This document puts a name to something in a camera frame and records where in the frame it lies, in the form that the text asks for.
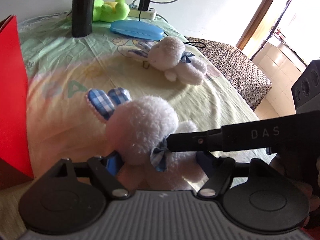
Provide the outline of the person's right hand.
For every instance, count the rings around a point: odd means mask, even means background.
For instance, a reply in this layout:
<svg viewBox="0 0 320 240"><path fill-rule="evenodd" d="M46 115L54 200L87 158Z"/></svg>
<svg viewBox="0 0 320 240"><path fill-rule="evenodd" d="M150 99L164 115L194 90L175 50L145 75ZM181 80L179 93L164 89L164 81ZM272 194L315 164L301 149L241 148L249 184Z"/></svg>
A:
<svg viewBox="0 0 320 240"><path fill-rule="evenodd" d="M276 156L271 160L270 166L277 170L280 174L285 175L284 163L278 154L276 154ZM311 185L292 179L290 181L307 196L310 204L310 212L319 209L319 197L313 194L313 188Z"/></svg>

